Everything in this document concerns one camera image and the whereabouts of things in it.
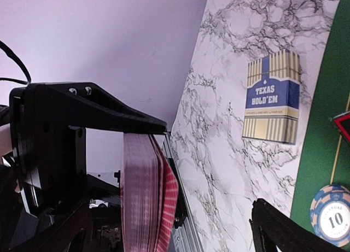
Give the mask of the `red-backed playing card deck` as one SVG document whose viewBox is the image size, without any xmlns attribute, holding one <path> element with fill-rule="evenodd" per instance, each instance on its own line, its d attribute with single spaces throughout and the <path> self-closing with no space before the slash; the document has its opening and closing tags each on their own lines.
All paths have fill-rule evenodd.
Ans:
<svg viewBox="0 0 350 252">
<path fill-rule="evenodd" d="M 125 251 L 154 251 L 158 233 L 162 164 L 149 134 L 124 134 L 121 171 L 122 235 Z"/>
</svg>

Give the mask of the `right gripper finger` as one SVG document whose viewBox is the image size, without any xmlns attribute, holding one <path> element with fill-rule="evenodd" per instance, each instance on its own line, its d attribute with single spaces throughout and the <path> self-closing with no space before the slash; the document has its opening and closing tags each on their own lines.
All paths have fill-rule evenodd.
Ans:
<svg viewBox="0 0 350 252">
<path fill-rule="evenodd" d="M 349 251 L 304 229 L 263 198 L 253 202 L 249 221 L 256 251 Z"/>
</svg>

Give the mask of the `placed ten chips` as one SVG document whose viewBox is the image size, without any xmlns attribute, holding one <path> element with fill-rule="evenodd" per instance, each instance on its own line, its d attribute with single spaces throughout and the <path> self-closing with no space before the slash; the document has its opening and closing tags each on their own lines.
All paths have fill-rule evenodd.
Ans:
<svg viewBox="0 0 350 252">
<path fill-rule="evenodd" d="M 339 184 L 327 185 L 314 196 L 310 207 L 314 233 L 337 246 L 349 244 L 349 190 Z"/>
</svg>

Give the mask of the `triangular all-in button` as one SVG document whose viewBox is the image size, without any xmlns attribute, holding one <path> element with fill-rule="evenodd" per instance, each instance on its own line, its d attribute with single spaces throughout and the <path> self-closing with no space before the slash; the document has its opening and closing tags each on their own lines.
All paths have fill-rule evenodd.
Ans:
<svg viewBox="0 0 350 252">
<path fill-rule="evenodd" d="M 337 116 L 330 118 L 330 121 L 334 123 L 341 137 L 350 144 L 350 111 L 347 110 Z"/>
</svg>

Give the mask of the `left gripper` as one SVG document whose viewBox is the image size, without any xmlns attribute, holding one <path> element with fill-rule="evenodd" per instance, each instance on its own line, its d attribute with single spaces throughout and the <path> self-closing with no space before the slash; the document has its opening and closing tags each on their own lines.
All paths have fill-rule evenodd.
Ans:
<svg viewBox="0 0 350 252">
<path fill-rule="evenodd" d="M 11 247 L 22 205 L 8 210 L 8 251 L 89 251 L 92 215 L 79 202 L 86 128 L 163 134 L 167 123 L 133 109 L 94 83 L 39 83 L 10 92 L 10 131 L 26 212 L 66 216 Z"/>
</svg>

